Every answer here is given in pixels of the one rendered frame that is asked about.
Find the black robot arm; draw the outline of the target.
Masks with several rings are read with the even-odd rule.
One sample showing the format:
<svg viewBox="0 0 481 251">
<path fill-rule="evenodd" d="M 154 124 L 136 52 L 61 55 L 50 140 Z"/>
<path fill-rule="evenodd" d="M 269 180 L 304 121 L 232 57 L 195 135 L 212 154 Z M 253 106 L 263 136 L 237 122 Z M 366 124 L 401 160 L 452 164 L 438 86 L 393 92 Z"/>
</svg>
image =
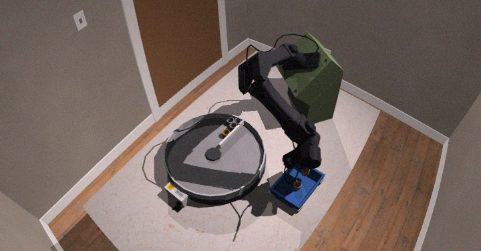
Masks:
<svg viewBox="0 0 481 251">
<path fill-rule="evenodd" d="M 315 124 L 293 109 L 273 87 L 267 76 L 271 68 L 278 64 L 283 64 L 283 70 L 318 68 L 320 56 L 319 52 L 300 53 L 296 45 L 289 43 L 284 43 L 277 49 L 266 53 L 258 51 L 248 59 L 249 75 L 251 83 L 254 81 L 252 84 L 255 88 L 249 81 L 247 61 L 238 66 L 240 92 L 243 95 L 249 92 L 257 98 L 273 114 L 285 131 L 284 133 L 292 141 L 287 126 L 289 127 L 293 142 L 297 144 L 296 151 L 300 161 L 305 163 L 305 167 L 309 169 L 318 168 L 321 165 L 321 148 L 318 144 L 321 136 L 316 132 Z M 289 166 L 287 167 L 289 170 L 299 163 L 295 150 L 283 155 L 282 161 L 284 166 Z"/>
</svg>

